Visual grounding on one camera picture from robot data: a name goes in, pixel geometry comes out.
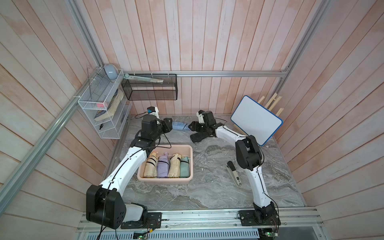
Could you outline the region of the pink plastic storage box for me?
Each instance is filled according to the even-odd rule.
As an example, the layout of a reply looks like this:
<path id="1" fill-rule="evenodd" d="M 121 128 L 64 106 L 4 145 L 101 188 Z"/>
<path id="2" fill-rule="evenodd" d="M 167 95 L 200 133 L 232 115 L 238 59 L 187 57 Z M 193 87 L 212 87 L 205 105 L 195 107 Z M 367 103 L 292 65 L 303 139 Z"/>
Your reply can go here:
<path id="1" fill-rule="evenodd" d="M 160 145 L 139 167 L 137 178 L 152 185 L 186 185 L 193 176 L 193 148 L 173 145 L 170 149 Z"/>

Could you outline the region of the mint green umbrella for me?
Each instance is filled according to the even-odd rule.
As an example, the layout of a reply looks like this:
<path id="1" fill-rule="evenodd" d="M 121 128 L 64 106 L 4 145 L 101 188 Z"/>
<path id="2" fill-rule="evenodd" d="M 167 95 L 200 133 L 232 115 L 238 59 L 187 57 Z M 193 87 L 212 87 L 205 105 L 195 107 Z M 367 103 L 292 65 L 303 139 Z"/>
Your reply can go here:
<path id="1" fill-rule="evenodd" d="M 190 157 L 182 156 L 180 162 L 180 178 L 190 177 Z"/>

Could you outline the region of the tan beige umbrella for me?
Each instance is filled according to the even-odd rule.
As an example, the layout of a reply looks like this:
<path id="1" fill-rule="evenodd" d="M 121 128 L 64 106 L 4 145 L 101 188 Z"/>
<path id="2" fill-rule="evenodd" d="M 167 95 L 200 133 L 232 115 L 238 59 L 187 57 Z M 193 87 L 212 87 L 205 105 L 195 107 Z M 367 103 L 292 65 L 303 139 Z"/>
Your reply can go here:
<path id="1" fill-rule="evenodd" d="M 179 178 L 180 177 L 180 164 L 182 156 L 178 153 L 173 154 L 170 159 L 170 169 L 168 172 L 168 178 Z"/>

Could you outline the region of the purple umbrella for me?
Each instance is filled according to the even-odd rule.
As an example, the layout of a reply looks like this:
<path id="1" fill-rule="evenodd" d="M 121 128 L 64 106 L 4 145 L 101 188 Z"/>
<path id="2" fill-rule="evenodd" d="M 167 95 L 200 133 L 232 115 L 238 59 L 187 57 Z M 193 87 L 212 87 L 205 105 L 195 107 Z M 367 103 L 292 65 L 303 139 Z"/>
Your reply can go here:
<path id="1" fill-rule="evenodd" d="M 169 153 L 164 153 L 158 158 L 157 178 L 167 178 L 170 169 Z"/>

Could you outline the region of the plain cream umbrella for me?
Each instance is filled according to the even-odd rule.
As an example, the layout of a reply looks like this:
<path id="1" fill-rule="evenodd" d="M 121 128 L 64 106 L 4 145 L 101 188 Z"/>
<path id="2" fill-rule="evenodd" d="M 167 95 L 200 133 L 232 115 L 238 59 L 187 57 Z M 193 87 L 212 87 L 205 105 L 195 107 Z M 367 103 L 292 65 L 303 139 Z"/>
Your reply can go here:
<path id="1" fill-rule="evenodd" d="M 151 152 L 150 156 L 148 157 L 146 164 L 145 164 L 145 170 L 143 177 L 144 178 L 156 178 L 157 177 L 157 167 L 158 167 L 158 153 L 157 152 Z"/>

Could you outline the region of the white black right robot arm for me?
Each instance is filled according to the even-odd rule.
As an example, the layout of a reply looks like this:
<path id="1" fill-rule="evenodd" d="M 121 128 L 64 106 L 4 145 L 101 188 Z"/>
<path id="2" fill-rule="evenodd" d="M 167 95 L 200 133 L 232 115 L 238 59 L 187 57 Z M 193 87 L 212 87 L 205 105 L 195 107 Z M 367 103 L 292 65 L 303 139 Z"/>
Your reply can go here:
<path id="1" fill-rule="evenodd" d="M 254 209 L 239 211 L 242 226 L 281 225 L 279 207 L 268 195 L 263 178 L 262 165 L 265 157 L 254 136 L 241 135 L 222 123 L 216 122 L 211 111 L 198 111 L 198 121 L 193 121 L 189 129 L 195 132 L 190 136 L 192 142 L 198 143 L 208 137 L 216 137 L 232 144 L 236 149 L 238 165 L 245 170 L 251 184 Z"/>

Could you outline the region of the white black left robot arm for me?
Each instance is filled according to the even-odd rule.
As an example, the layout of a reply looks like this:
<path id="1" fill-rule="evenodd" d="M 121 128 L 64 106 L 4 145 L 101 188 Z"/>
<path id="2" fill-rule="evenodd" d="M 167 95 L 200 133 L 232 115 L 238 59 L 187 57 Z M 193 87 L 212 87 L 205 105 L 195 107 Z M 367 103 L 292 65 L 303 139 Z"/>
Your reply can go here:
<path id="1" fill-rule="evenodd" d="M 161 135 L 173 129 L 173 120 L 160 120 L 155 115 L 146 115 L 142 119 L 142 128 L 135 135 L 124 159 L 98 186 L 92 185 L 86 193 L 86 219 L 116 230 L 123 223 L 143 227 L 147 224 L 147 207 L 140 204 L 126 205 L 122 196 L 138 170 L 157 147 Z"/>

